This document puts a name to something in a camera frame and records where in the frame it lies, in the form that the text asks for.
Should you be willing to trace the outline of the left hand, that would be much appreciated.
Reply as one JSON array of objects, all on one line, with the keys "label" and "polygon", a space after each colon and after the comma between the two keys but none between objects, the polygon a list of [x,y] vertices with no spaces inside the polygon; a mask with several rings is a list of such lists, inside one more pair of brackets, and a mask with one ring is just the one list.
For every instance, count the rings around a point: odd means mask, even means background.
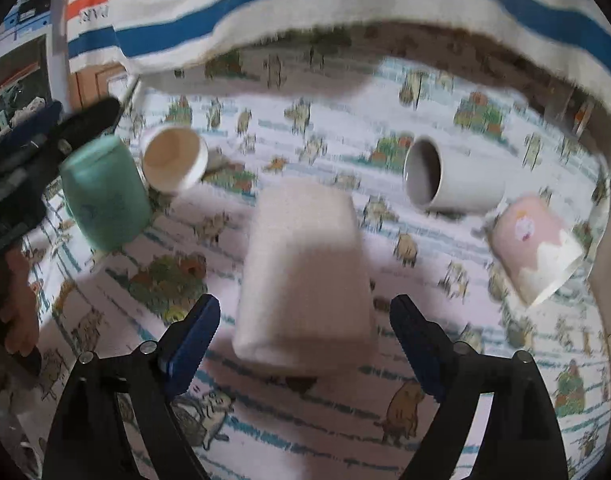
[{"label": "left hand", "polygon": [[29,273],[28,260],[19,246],[11,246],[0,257],[0,320],[8,327],[5,347],[20,356],[32,353],[40,334]]}]

